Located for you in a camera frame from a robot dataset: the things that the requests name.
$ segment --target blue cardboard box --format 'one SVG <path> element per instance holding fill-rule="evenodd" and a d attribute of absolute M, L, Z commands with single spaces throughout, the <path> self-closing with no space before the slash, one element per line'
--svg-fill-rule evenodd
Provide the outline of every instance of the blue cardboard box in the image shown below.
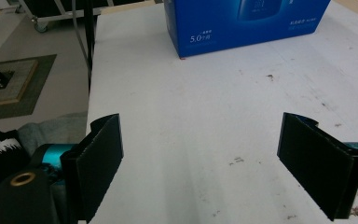
<path fill-rule="evenodd" d="M 179 57 L 311 34 L 330 0 L 165 0 Z"/>

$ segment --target dirt spot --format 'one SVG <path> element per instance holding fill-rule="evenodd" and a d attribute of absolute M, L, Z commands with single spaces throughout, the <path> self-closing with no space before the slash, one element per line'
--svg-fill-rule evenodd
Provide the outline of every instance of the dirt spot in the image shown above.
<path fill-rule="evenodd" d="M 267 75 L 266 77 L 269 77 L 269 80 L 273 81 L 274 80 L 274 76 L 272 74 Z"/>
<path fill-rule="evenodd" d="M 351 215 L 358 217 L 358 206 L 352 208 Z"/>
<path fill-rule="evenodd" d="M 213 217 L 216 217 L 217 214 L 219 214 L 219 213 L 220 213 L 220 210 L 217 210 L 215 213 L 212 214 L 212 216 L 213 216 Z"/>
<path fill-rule="evenodd" d="M 235 162 L 244 162 L 243 158 L 237 157 L 234 159 Z"/>
<path fill-rule="evenodd" d="M 290 219 L 296 218 L 296 217 L 297 217 L 296 215 L 294 215 L 294 216 L 287 216 L 287 220 L 290 220 Z"/>

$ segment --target black cable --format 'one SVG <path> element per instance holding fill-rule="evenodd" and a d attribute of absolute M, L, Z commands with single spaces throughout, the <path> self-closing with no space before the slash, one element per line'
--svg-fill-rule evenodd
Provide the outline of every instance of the black cable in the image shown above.
<path fill-rule="evenodd" d="M 84 49 L 84 45 L 83 45 L 83 41 L 81 40 L 80 37 L 80 33 L 78 31 L 78 26 L 77 26 L 77 20 L 76 20 L 77 16 L 76 16 L 76 0 L 72 0 L 72 20 L 74 22 L 74 27 L 75 27 L 75 32 L 76 32 L 76 36 L 77 36 L 77 40 L 79 42 L 81 51 L 83 53 L 83 57 L 84 60 L 86 62 L 87 65 L 87 70 L 88 70 L 88 77 L 89 77 L 89 91 L 90 91 L 90 83 L 91 83 L 91 67 L 92 67 L 92 58 L 91 58 L 91 63 L 90 60 L 86 54 L 86 51 Z"/>
<path fill-rule="evenodd" d="M 93 19 L 93 4 L 90 0 L 84 0 L 84 19 L 86 25 L 86 38 L 87 38 L 87 47 L 89 49 L 89 66 L 92 70 L 92 56 L 94 53 L 94 44 L 95 44 L 95 30 L 94 30 L 94 19 Z"/>

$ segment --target white tabletop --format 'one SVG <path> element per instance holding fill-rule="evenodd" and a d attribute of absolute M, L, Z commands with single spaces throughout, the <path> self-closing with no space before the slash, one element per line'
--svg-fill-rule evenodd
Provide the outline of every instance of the white tabletop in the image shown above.
<path fill-rule="evenodd" d="M 89 123 L 120 114 L 124 159 L 91 223 L 331 223 L 277 157 L 283 112 L 358 141 L 357 14 L 184 60 L 163 5 L 100 16 Z"/>

